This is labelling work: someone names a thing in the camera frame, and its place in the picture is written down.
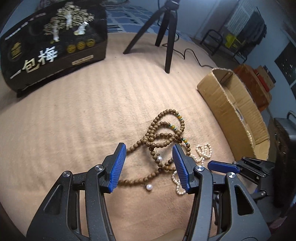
red object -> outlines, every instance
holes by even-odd
[[[254,69],[254,73],[257,75],[258,79],[260,80],[261,84],[263,85],[264,89],[269,92],[270,89],[267,86],[267,84],[265,83],[264,78],[259,74],[258,70]]]

ribbed blue rubber pad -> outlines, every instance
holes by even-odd
[[[113,192],[113,190],[117,187],[125,159],[126,159],[126,145],[123,144],[119,151],[119,154],[116,157],[113,168],[110,171],[110,182],[108,185],[108,189],[110,192]]]
[[[181,155],[176,148],[176,146],[173,146],[173,159],[174,163],[178,172],[178,176],[182,185],[182,188],[186,191],[189,190],[189,175],[187,173],[187,170],[184,166],[183,160],[181,158]]]

blue patterned fabric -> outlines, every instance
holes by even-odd
[[[152,12],[129,4],[114,7],[106,7],[107,25],[109,33],[137,33],[145,22],[151,17]],[[157,21],[146,31],[147,33],[158,34],[159,26]],[[192,42],[189,36],[177,31],[180,38]]]

tripod leg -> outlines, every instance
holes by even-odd
[[[168,23],[170,21],[170,11],[166,11],[165,15],[163,17],[163,20],[161,22],[160,29],[158,31],[157,39],[155,42],[155,46],[159,47],[161,40],[163,39],[163,36],[168,28]]]
[[[168,29],[168,47],[165,59],[165,72],[170,73],[170,65],[172,63],[172,56],[175,43],[175,35],[177,29],[177,13],[175,11],[170,12],[170,26]]]
[[[136,34],[136,36],[132,39],[130,44],[126,47],[124,54],[127,54],[130,52],[132,47],[136,44],[136,42],[142,37],[142,35],[146,32],[146,30],[155,22],[158,20],[158,18],[166,11],[166,8],[162,7],[159,10],[157,10],[149,20],[143,25],[143,27],[139,30],[139,32]]]

white pearl necklace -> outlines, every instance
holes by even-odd
[[[204,165],[204,160],[205,159],[210,159],[212,156],[212,147],[210,146],[209,143],[206,143],[204,148],[202,147],[202,145],[197,145],[196,146],[196,151],[198,153],[198,155],[200,156],[199,159],[197,159],[197,157],[195,155],[190,155],[194,161],[196,162],[196,164],[199,164],[201,166]],[[186,193],[186,191],[180,191],[180,187],[181,187],[181,182],[180,179],[176,179],[176,174],[177,171],[174,171],[172,174],[172,181],[177,185],[176,187],[176,192],[178,195],[184,195]]]

